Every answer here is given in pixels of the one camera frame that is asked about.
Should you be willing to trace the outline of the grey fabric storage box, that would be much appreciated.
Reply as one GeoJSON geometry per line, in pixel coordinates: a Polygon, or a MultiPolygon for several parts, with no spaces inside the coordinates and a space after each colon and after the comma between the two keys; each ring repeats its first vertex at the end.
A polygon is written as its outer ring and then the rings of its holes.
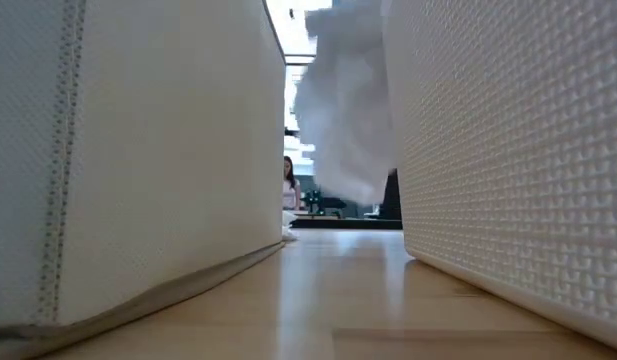
{"type": "Polygon", "coordinates": [[[0,0],[0,360],[276,251],[284,86],[266,0],[0,0]]]}

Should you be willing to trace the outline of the white garment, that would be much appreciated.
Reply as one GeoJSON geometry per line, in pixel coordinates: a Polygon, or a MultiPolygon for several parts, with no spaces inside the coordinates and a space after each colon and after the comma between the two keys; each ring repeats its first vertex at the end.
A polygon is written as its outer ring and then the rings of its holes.
{"type": "Polygon", "coordinates": [[[382,0],[351,0],[305,16],[316,39],[294,99],[300,139],[314,145],[314,182],[360,205],[382,203],[396,167],[382,0]]]}
{"type": "Polygon", "coordinates": [[[297,216],[287,210],[282,211],[282,240],[285,242],[296,241],[297,236],[292,232],[292,224],[297,220],[297,216]]]}

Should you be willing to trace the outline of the white plastic bin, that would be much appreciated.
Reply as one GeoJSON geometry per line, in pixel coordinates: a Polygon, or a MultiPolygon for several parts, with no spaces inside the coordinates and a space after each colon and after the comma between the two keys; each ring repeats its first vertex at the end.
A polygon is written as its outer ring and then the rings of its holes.
{"type": "Polygon", "coordinates": [[[406,250],[617,349],[617,0],[386,0],[406,250]]]}

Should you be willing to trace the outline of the black machine in background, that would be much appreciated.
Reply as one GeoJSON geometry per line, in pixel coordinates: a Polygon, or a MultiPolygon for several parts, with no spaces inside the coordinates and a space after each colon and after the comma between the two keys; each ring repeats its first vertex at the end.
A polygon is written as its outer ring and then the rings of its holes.
{"type": "Polygon", "coordinates": [[[311,216],[327,216],[329,211],[336,219],[343,219],[347,204],[337,197],[323,196],[320,190],[309,190],[302,198],[307,213],[311,216]]]}

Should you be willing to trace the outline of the black metal table frame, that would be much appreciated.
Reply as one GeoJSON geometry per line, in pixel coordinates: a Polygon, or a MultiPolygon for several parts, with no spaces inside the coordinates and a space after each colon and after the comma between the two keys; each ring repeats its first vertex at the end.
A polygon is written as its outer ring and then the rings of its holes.
{"type": "Polygon", "coordinates": [[[355,218],[298,218],[291,223],[293,229],[335,229],[335,230],[402,230],[400,220],[355,219],[355,218]]]}

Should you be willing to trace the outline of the person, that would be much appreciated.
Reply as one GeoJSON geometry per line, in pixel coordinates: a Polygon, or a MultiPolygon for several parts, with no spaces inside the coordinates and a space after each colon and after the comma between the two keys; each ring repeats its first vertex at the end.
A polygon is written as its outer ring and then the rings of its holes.
{"type": "Polygon", "coordinates": [[[282,207],[287,211],[298,211],[301,208],[300,183],[294,176],[293,162],[289,156],[284,157],[282,207]]]}

